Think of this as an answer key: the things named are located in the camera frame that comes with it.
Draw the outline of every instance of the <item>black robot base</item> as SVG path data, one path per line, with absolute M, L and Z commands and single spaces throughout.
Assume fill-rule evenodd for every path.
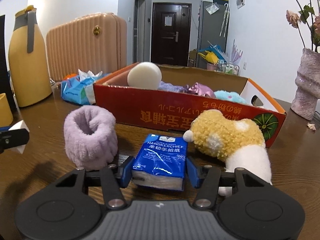
M 127 203 L 133 157 L 100 171 L 78 168 L 22 202 L 15 221 L 29 240 L 295 240 L 305 213 L 293 198 L 243 168 L 234 173 L 197 167 L 187 158 L 187 175 L 199 192 L 187 200 Z M 216 204 L 218 187 L 233 195 Z M 104 205 L 88 187 L 101 187 Z

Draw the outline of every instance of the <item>pink rose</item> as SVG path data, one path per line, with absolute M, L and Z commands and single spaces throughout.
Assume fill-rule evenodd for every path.
M 299 15 L 292 11 L 287 10 L 286 17 L 287 17 L 288 23 L 292 25 L 292 27 L 297 29 L 298 23 L 301 22 Z
M 316 34 L 320 35 L 320 16 L 316 16 L 316 20 L 313 27 L 315 28 Z

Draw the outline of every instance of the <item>tissue pack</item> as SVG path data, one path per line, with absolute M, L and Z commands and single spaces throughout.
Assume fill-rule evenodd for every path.
M 183 190 L 188 143 L 182 137 L 149 134 L 132 167 L 136 185 Z

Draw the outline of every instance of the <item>vase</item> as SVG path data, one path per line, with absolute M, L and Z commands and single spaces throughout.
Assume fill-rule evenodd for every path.
M 19 107 L 33 105 L 52 94 L 44 38 L 32 5 L 15 15 L 9 46 L 9 68 Z
M 298 86 L 291 109 L 301 117 L 312 120 L 320 98 L 320 54 L 311 49 L 303 49 L 298 75 Z

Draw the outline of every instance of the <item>dark wooden door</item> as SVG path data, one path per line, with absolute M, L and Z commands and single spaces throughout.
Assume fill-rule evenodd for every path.
M 191 4 L 154 3 L 151 62 L 188 65 Z

